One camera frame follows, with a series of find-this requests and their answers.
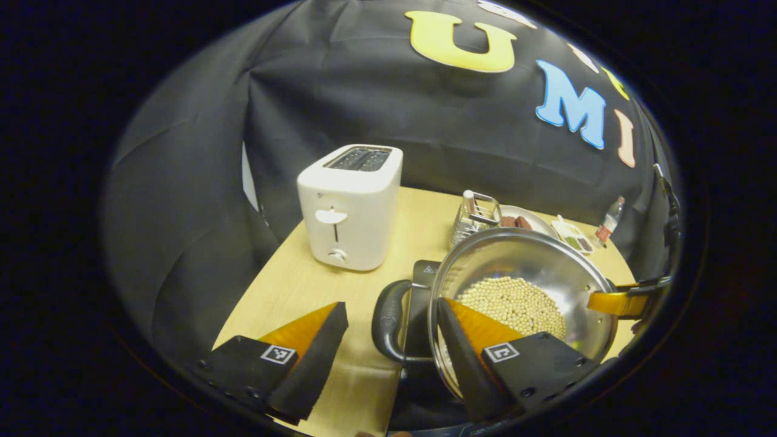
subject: black cloth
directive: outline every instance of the black cloth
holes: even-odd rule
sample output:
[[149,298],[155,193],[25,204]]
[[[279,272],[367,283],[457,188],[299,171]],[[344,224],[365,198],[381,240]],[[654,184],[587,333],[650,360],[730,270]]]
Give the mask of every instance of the black cloth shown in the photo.
[[[409,43],[411,10],[462,18],[455,42],[470,51],[488,50],[475,22],[512,32],[515,66],[486,74],[421,56]],[[172,358],[207,350],[301,220],[297,175],[350,143],[401,148],[404,186],[472,189],[595,225],[623,195],[612,239],[635,276],[662,274],[666,217],[651,166],[667,146],[637,98],[626,101],[536,24],[474,2],[311,0],[248,23],[175,70],[127,127],[104,195],[107,265],[143,335]],[[561,68],[578,93],[590,87],[605,98],[603,150],[537,117],[538,59]],[[617,155],[614,109],[634,123],[636,168]],[[260,212],[242,192],[243,142]],[[195,280],[204,272],[207,281]]]

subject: grater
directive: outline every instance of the grater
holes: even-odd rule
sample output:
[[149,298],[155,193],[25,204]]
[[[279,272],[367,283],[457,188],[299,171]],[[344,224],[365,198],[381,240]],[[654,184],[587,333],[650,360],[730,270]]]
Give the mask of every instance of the grater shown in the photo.
[[451,246],[475,232],[498,226],[501,221],[502,210],[495,198],[466,190],[462,194],[462,204],[453,223]]

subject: plate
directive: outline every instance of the plate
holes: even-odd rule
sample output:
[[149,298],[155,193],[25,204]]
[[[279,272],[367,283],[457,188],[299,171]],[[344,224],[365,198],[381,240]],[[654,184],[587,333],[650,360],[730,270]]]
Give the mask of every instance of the plate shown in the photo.
[[510,217],[517,218],[519,215],[522,215],[524,219],[529,222],[529,225],[531,225],[532,231],[561,240],[561,238],[559,238],[559,234],[556,233],[556,230],[551,225],[546,223],[545,220],[536,216],[533,212],[513,205],[500,205],[500,209],[502,210],[503,217],[505,215],[509,215]]

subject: blue letter m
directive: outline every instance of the blue letter m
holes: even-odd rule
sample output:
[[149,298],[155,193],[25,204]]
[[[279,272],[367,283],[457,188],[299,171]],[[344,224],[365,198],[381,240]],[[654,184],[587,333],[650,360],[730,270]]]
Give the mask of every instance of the blue letter m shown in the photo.
[[604,149],[605,99],[590,88],[584,89],[578,97],[570,78],[561,68],[540,60],[537,60],[537,65],[545,71],[545,103],[537,107],[537,116],[554,126],[563,126],[563,103],[570,131],[577,132],[585,120],[580,135],[595,148]]

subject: stainless steel pot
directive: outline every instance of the stainless steel pot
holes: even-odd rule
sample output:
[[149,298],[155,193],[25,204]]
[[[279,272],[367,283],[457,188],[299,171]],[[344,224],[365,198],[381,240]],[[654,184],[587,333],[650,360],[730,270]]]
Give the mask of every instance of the stainless steel pot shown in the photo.
[[601,362],[615,337],[618,319],[586,305],[592,292],[614,292],[611,282],[584,255],[566,244],[520,228],[494,228],[473,234],[456,244],[442,261],[431,287],[428,310],[432,357],[407,357],[398,346],[402,295],[411,287],[420,287],[411,281],[394,282],[378,297],[372,323],[375,346],[404,365],[433,362],[448,389],[461,399],[437,325],[437,301],[455,299],[478,281],[503,276],[523,278],[541,287],[564,315],[566,337],[562,340],[597,364]]

